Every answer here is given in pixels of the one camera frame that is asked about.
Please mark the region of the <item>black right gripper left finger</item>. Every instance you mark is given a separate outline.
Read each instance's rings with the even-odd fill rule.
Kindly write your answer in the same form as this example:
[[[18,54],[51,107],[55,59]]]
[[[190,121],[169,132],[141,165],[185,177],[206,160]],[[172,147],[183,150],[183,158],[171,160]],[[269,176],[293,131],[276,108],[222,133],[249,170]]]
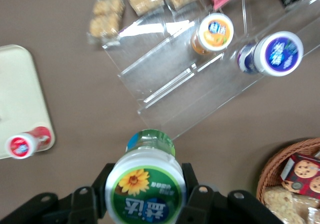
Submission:
[[[53,192],[35,195],[0,220],[2,224],[97,224],[106,212],[106,182],[115,164],[104,166],[90,186],[59,198]]]

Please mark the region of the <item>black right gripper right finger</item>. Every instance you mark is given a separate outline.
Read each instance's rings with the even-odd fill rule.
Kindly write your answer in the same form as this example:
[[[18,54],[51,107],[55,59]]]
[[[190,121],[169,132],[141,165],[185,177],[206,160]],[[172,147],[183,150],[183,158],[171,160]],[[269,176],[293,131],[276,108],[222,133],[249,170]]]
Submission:
[[[251,193],[234,190],[223,196],[208,185],[199,184],[190,163],[182,164],[187,203],[181,210],[182,224],[281,224]]]

